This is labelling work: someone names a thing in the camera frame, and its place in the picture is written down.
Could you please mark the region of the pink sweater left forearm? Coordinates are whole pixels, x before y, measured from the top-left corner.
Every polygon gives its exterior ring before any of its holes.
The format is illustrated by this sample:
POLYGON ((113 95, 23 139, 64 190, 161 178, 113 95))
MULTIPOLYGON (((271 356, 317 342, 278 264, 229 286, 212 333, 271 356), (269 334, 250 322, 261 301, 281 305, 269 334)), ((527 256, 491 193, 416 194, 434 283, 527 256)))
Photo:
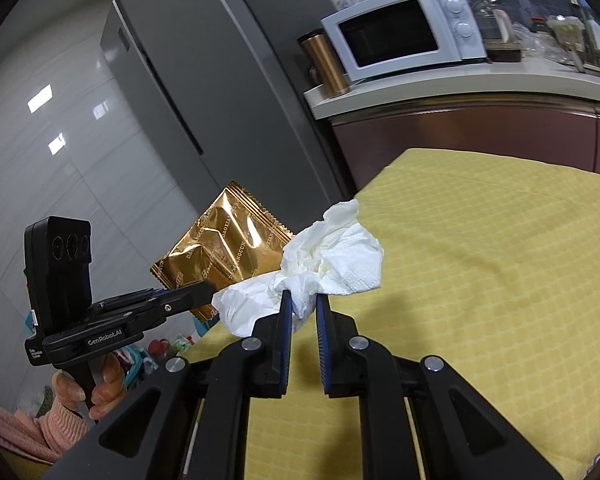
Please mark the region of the pink sweater left forearm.
POLYGON ((0 405, 0 447, 30 460, 55 463, 86 433, 84 420, 57 398, 38 418, 21 410, 11 413, 0 405))

